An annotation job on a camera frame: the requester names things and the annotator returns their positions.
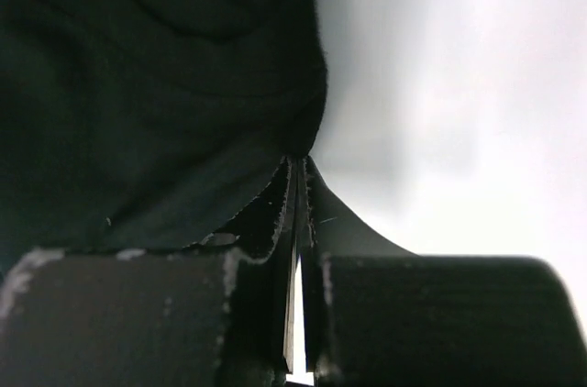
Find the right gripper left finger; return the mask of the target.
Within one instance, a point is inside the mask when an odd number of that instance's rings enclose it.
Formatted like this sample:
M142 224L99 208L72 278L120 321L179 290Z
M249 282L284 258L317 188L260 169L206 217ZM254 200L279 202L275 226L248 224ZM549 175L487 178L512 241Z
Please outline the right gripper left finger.
M281 386L296 164L182 249L33 249L1 288L4 386Z

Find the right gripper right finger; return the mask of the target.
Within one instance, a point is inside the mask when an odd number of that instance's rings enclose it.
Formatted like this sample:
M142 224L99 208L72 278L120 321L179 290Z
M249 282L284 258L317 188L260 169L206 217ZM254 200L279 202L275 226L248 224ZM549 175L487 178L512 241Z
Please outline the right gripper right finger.
M417 255L300 166L306 366L319 386L583 386L586 347L554 270Z

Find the black t shirt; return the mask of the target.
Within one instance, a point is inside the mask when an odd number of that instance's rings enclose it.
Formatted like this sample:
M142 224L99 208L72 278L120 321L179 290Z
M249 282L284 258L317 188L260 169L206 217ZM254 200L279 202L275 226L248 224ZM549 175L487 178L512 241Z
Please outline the black t shirt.
M179 248L312 148L315 0L1 0L1 267Z

